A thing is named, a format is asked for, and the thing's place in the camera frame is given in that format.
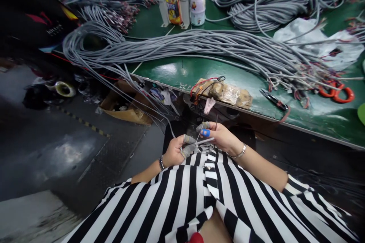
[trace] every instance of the striped shirt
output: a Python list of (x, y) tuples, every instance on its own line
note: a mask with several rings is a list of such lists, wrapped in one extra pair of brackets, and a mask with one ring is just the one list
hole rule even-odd
[(208, 145), (148, 183), (130, 183), (108, 188), (64, 242), (188, 242), (214, 208), (234, 242), (359, 240), (346, 212), (309, 185), (289, 175), (280, 193)]

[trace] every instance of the bracelet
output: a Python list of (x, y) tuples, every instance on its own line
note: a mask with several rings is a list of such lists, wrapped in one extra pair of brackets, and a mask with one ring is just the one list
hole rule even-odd
[(237, 156), (235, 156), (235, 157), (231, 157), (231, 158), (233, 158), (233, 159), (240, 158), (240, 157), (242, 157), (242, 156), (243, 156), (243, 154), (244, 154), (244, 152), (245, 152), (245, 151), (246, 151), (246, 144), (243, 144), (242, 152), (241, 152), (241, 153), (239, 153)]
[(161, 171), (163, 170), (163, 169), (165, 169), (165, 166), (163, 165), (163, 163), (162, 163), (162, 157), (163, 156), (161, 156), (160, 158), (159, 158), (159, 164), (160, 164), (160, 169), (161, 169)]

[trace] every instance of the wrist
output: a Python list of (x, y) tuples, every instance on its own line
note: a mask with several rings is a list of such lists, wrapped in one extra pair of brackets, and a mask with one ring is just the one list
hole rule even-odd
[(162, 164), (164, 168), (172, 166), (167, 154), (162, 155)]
[(234, 144), (232, 145), (231, 149), (230, 149), (230, 156), (236, 157), (239, 154), (241, 154), (242, 149), (244, 147), (244, 143), (241, 142), (239, 139), (237, 139), (236, 142), (234, 142)]

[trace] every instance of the plastic bag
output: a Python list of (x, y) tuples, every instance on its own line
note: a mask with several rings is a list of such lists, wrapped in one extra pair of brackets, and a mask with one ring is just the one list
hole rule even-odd
[[(315, 27), (315, 20), (304, 20), (302, 18), (297, 18), (291, 23), (289, 23), (286, 27), (279, 29), (274, 34), (274, 40), (279, 42), (284, 42), (289, 39), (292, 39), (296, 36), (299, 36), (305, 32), (310, 31)], [(315, 56), (321, 58), (325, 64), (336, 71), (344, 70), (349, 67), (353, 63), (357, 61), (357, 58), (363, 52), (365, 47), (362, 44), (353, 44), (353, 43), (334, 43), (330, 42), (334, 39), (341, 39), (351, 42), (358, 42), (358, 39), (349, 34), (347, 31), (339, 31), (332, 35), (331, 37), (327, 37), (322, 33), (322, 31), (318, 28), (315, 29), (306, 35), (298, 37), (296, 39), (290, 40), (288, 44), (297, 44), (297, 43), (312, 43), (316, 41), (324, 41), (328, 40), (328, 43), (320, 43), (320, 44), (311, 44), (311, 45), (303, 45), (303, 46), (293, 46), (298, 49), (305, 50), (314, 54)]]

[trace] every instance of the green workbench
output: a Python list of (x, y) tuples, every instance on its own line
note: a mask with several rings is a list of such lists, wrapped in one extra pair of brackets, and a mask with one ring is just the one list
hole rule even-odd
[[(338, 9), (324, 12), (322, 17), (327, 18), (324, 33), (330, 36), (348, 27), (348, 22), (345, 22), (345, 19), (357, 16), (363, 8), (363, 3), (345, 3)], [(207, 0), (206, 16), (210, 19), (220, 19), (227, 15), (224, 10)], [(142, 8), (136, 17), (136, 24), (129, 31), (129, 36), (140, 38), (164, 36), (173, 28), (173, 25), (166, 28), (162, 28), (161, 25), (162, 19), (157, 5), (150, 9)], [(230, 20), (218, 23), (206, 21), (200, 27), (189, 26), (190, 28), (234, 29)], [(182, 31), (181, 27), (175, 26), (169, 35)], [(364, 59), (365, 53), (360, 56), (357, 63), (345, 71), (344, 77), (364, 76), (362, 69)], [(253, 103), (248, 113), (270, 120), (280, 120), (283, 116), (283, 112), (259, 92), (261, 88), (267, 89), (268, 85), (265, 80), (225, 63), (204, 58), (170, 57), (144, 62), (140, 66), (130, 65), (129, 72), (142, 79), (158, 81), (185, 92), (189, 92), (200, 78), (208, 79), (224, 75), (227, 84), (246, 89), (253, 96)], [(290, 115), (284, 124), (354, 148), (365, 147), (365, 126), (357, 116), (357, 108), (365, 103), (365, 83), (355, 80), (344, 83), (355, 93), (353, 102), (339, 104), (329, 98), (311, 93), (309, 109), (304, 109), (300, 102), (293, 98), (293, 95), (287, 94), (283, 89), (273, 92), (274, 96), (291, 107)]]

